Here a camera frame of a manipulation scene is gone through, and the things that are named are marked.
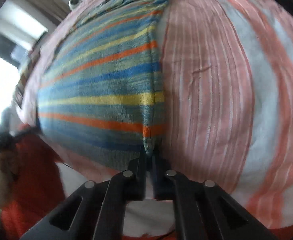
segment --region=colorful striped towel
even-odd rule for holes
[[[164,131],[155,29],[168,0],[106,0],[70,30],[43,77],[45,136],[123,170]]]

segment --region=silver rivet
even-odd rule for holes
[[[91,180],[89,180],[89,181],[87,181],[87,182],[84,184],[84,186],[85,186],[86,188],[93,188],[93,187],[94,187],[94,182],[91,181]]]
[[[167,170],[167,171],[166,171],[166,175],[168,175],[168,176],[170,176],[170,177],[173,177],[173,176],[175,176],[176,174],[177,174],[177,172],[174,171],[174,170]]]
[[[211,181],[211,180],[206,180],[205,181],[205,186],[207,187],[214,187],[215,186],[215,182]]]
[[[132,171],[129,171],[129,170],[123,172],[123,176],[124,177],[131,177],[132,175],[133,175],[133,172]]]

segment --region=red and white striped fabric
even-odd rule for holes
[[[102,1],[85,0],[42,48],[25,88],[24,122],[35,123],[56,45]],[[192,180],[216,181],[268,228],[293,225],[293,18],[273,0],[171,0],[157,33],[165,157]],[[89,179],[114,173],[96,165],[88,173],[86,160],[61,152]]]

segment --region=orange stripe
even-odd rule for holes
[[[285,75],[287,76],[289,82],[293,84],[293,64],[290,61],[287,52],[285,48],[282,46],[280,40],[278,39],[274,29],[272,26],[270,26],[266,16],[259,11],[256,6],[251,4],[251,9],[254,9],[256,13],[259,15],[262,25],[258,22],[252,20],[252,18],[248,15],[247,10],[250,8],[247,8],[247,10],[241,6],[241,4],[247,4],[241,3],[239,0],[228,0],[238,11],[242,13],[242,15],[245,16],[245,18],[250,22],[252,25],[254,31],[257,34],[257,37],[261,43],[261,47],[263,51],[265,52],[265,55],[268,57],[269,62],[271,63],[271,66],[273,68],[273,71],[277,77],[277,83],[278,83],[278,89],[279,89],[279,111],[280,111],[280,135],[279,135],[279,143],[277,146],[277,151],[275,154],[275,158],[273,160],[273,163],[271,164],[270,169],[268,170],[265,180],[263,184],[261,185],[261,188],[256,192],[256,194],[249,200],[247,209],[253,213],[254,215],[258,214],[258,203],[260,198],[265,195],[267,192],[269,192],[271,185],[273,185],[274,182],[281,183],[281,178],[276,180],[277,176],[277,167],[280,167],[285,158],[285,154],[287,152],[287,143],[290,138],[293,139],[293,133],[289,134],[289,123],[291,119],[291,107],[290,107],[290,98],[288,94],[288,87],[285,82]],[[281,176],[285,180],[284,186],[288,187],[289,183],[293,181],[293,165],[289,165],[289,168],[287,169],[289,171],[288,179],[285,178],[286,172],[285,168],[281,171]],[[283,199],[281,194],[276,194],[272,201],[273,208],[271,209],[270,218],[272,223],[270,224],[271,228],[277,228],[281,226],[281,217],[282,214],[282,205],[283,205]]]
[[[73,75],[74,73],[77,73],[79,71],[82,71],[84,69],[87,69],[87,68],[90,68],[90,67],[93,67],[95,65],[99,65],[99,64],[102,64],[102,63],[107,63],[107,62],[110,62],[110,61],[114,61],[114,60],[118,60],[118,59],[121,59],[123,57],[128,57],[130,55],[133,55],[133,54],[137,54],[137,53],[140,53],[140,52],[143,52],[147,49],[152,49],[152,48],[156,48],[157,47],[157,42],[156,41],[152,41],[150,43],[146,43],[146,44],[143,44],[139,47],[136,47],[136,48],[133,48],[133,49],[128,49],[128,50],[125,50],[123,52],[120,52],[120,53],[117,53],[117,54],[113,54],[113,55],[109,55],[107,57],[104,57],[104,58],[99,58],[99,59],[96,59],[96,60],[93,60],[93,61],[90,61],[90,62],[87,62],[77,68],[74,68],[68,72],[65,72],[59,76],[57,76],[56,78],[48,81],[48,82],[45,82],[41,85],[41,88],[43,87],[46,87],[54,82],[56,82],[57,80],[60,80],[62,78],[65,78],[65,77],[68,77],[70,75]]]
[[[156,15],[156,14],[159,14],[159,13],[161,13],[161,12],[162,12],[162,11],[157,10],[157,11],[149,12],[149,13],[144,14],[144,15],[139,15],[139,16],[131,17],[131,18],[128,18],[128,19],[121,20],[121,21],[119,21],[119,22],[115,22],[115,23],[109,24],[108,26],[105,26],[105,27],[102,28],[101,30],[98,30],[98,31],[92,33],[91,35],[89,35],[89,36],[83,38],[82,40],[78,41],[77,43],[75,43],[74,45],[72,45],[72,47],[70,47],[69,49],[65,50],[65,51],[63,52],[63,54],[65,54],[66,52],[70,51],[71,49],[73,49],[75,46],[81,44],[82,42],[84,42],[84,41],[86,41],[86,40],[92,38],[94,35],[97,35],[97,34],[103,32],[103,31],[105,31],[105,30],[107,30],[107,29],[109,29],[109,28],[112,28],[112,27],[114,27],[114,26],[117,26],[117,25],[122,24],[122,23],[129,22],[129,21],[139,20],[139,19],[142,19],[142,18],[147,17],[147,16],[150,16],[150,15]]]
[[[126,123],[116,121],[104,121],[80,116],[71,116],[57,113],[39,113],[39,117],[63,120],[66,122],[78,123],[86,126],[96,127],[106,130],[137,132],[144,137],[161,135],[164,131],[163,125],[144,126],[142,123]]]

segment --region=pink striped cloth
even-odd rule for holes
[[[24,122],[34,123],[52,51],[102,1],[86,0],[42,49]],[[171,0],[163,21],[165,157],[192,180],[216,181],[266,227],[293,225],[293,18],[273,0]],[[77,170],[88,166],[62,151]],[[113,173],[86,169],[97,182]]]

